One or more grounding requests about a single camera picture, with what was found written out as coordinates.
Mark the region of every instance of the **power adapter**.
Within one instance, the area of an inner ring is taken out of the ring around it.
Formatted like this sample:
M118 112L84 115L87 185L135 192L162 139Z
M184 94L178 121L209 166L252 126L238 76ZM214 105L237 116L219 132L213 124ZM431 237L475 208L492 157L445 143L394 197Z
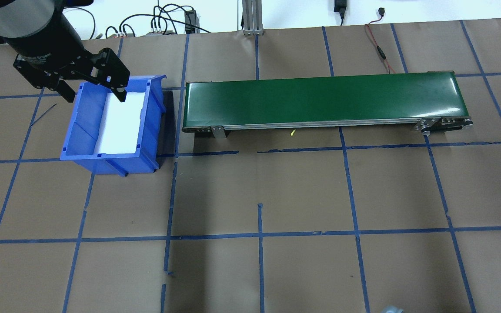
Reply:
M347 9L347 0L334 0L334 12L340 12L342 23L344 21L346 9Z
M197 16L196 10L188 10L185 12L185 23L189 25L185 25L185 33L199 33L200 30L195 28L194 26L199 27L199 18Z

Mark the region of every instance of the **blue plastic bin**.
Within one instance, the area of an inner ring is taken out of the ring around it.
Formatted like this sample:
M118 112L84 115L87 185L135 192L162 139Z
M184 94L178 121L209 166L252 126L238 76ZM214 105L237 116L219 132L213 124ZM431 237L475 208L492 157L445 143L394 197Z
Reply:
M160 167L156 161L161 115L165 113L161 80L156 77L131 77L125 89L145 93L140 113L137 150L131 154L94 153L100 133L109 89L93 83L81 83L75 108L65 136L61 160L73 161L94 174L151 173Z

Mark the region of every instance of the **white wall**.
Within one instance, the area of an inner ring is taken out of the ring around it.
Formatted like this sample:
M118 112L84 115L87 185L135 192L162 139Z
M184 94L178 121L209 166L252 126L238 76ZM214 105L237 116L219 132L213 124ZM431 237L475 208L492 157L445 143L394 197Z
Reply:
M242 14L241 0L184 0L177 4L194 6L200 26L211 32L237 30ZM345 25L364 24L378 18L379 7L386 8L382 23L423 22L432 20L475 20L501 17L501 0L347 0ZM151 14L157 0L95 0L86 7L96 17L96 35L109 25L117 27L127 16ZM163 6L167 0L161 0ZM333 12L334 0L263 0L265 28L301 28L340 24ZM67 9L65 16L81 38L90 37L92 19L81 10ZM184 20L181 11L172 12L173 19ZM150 32L150 17L134 17L129 22L137 36Z

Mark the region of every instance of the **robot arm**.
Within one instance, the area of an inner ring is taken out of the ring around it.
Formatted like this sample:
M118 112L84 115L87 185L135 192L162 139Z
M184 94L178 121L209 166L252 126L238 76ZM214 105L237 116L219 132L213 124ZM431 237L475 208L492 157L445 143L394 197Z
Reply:
M125 101L129 70L110 48L93 55L82 46L63 1L0 0L0 36L18 53L13 66L34 88L48 87L71 103L75 91L64 80L82 79Z

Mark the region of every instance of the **conveyor belt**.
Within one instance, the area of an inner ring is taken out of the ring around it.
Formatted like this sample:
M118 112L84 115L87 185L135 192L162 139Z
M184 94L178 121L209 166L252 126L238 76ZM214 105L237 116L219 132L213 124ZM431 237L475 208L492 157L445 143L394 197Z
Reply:
M417 123L472 124L452 72L188 83L183 131Z

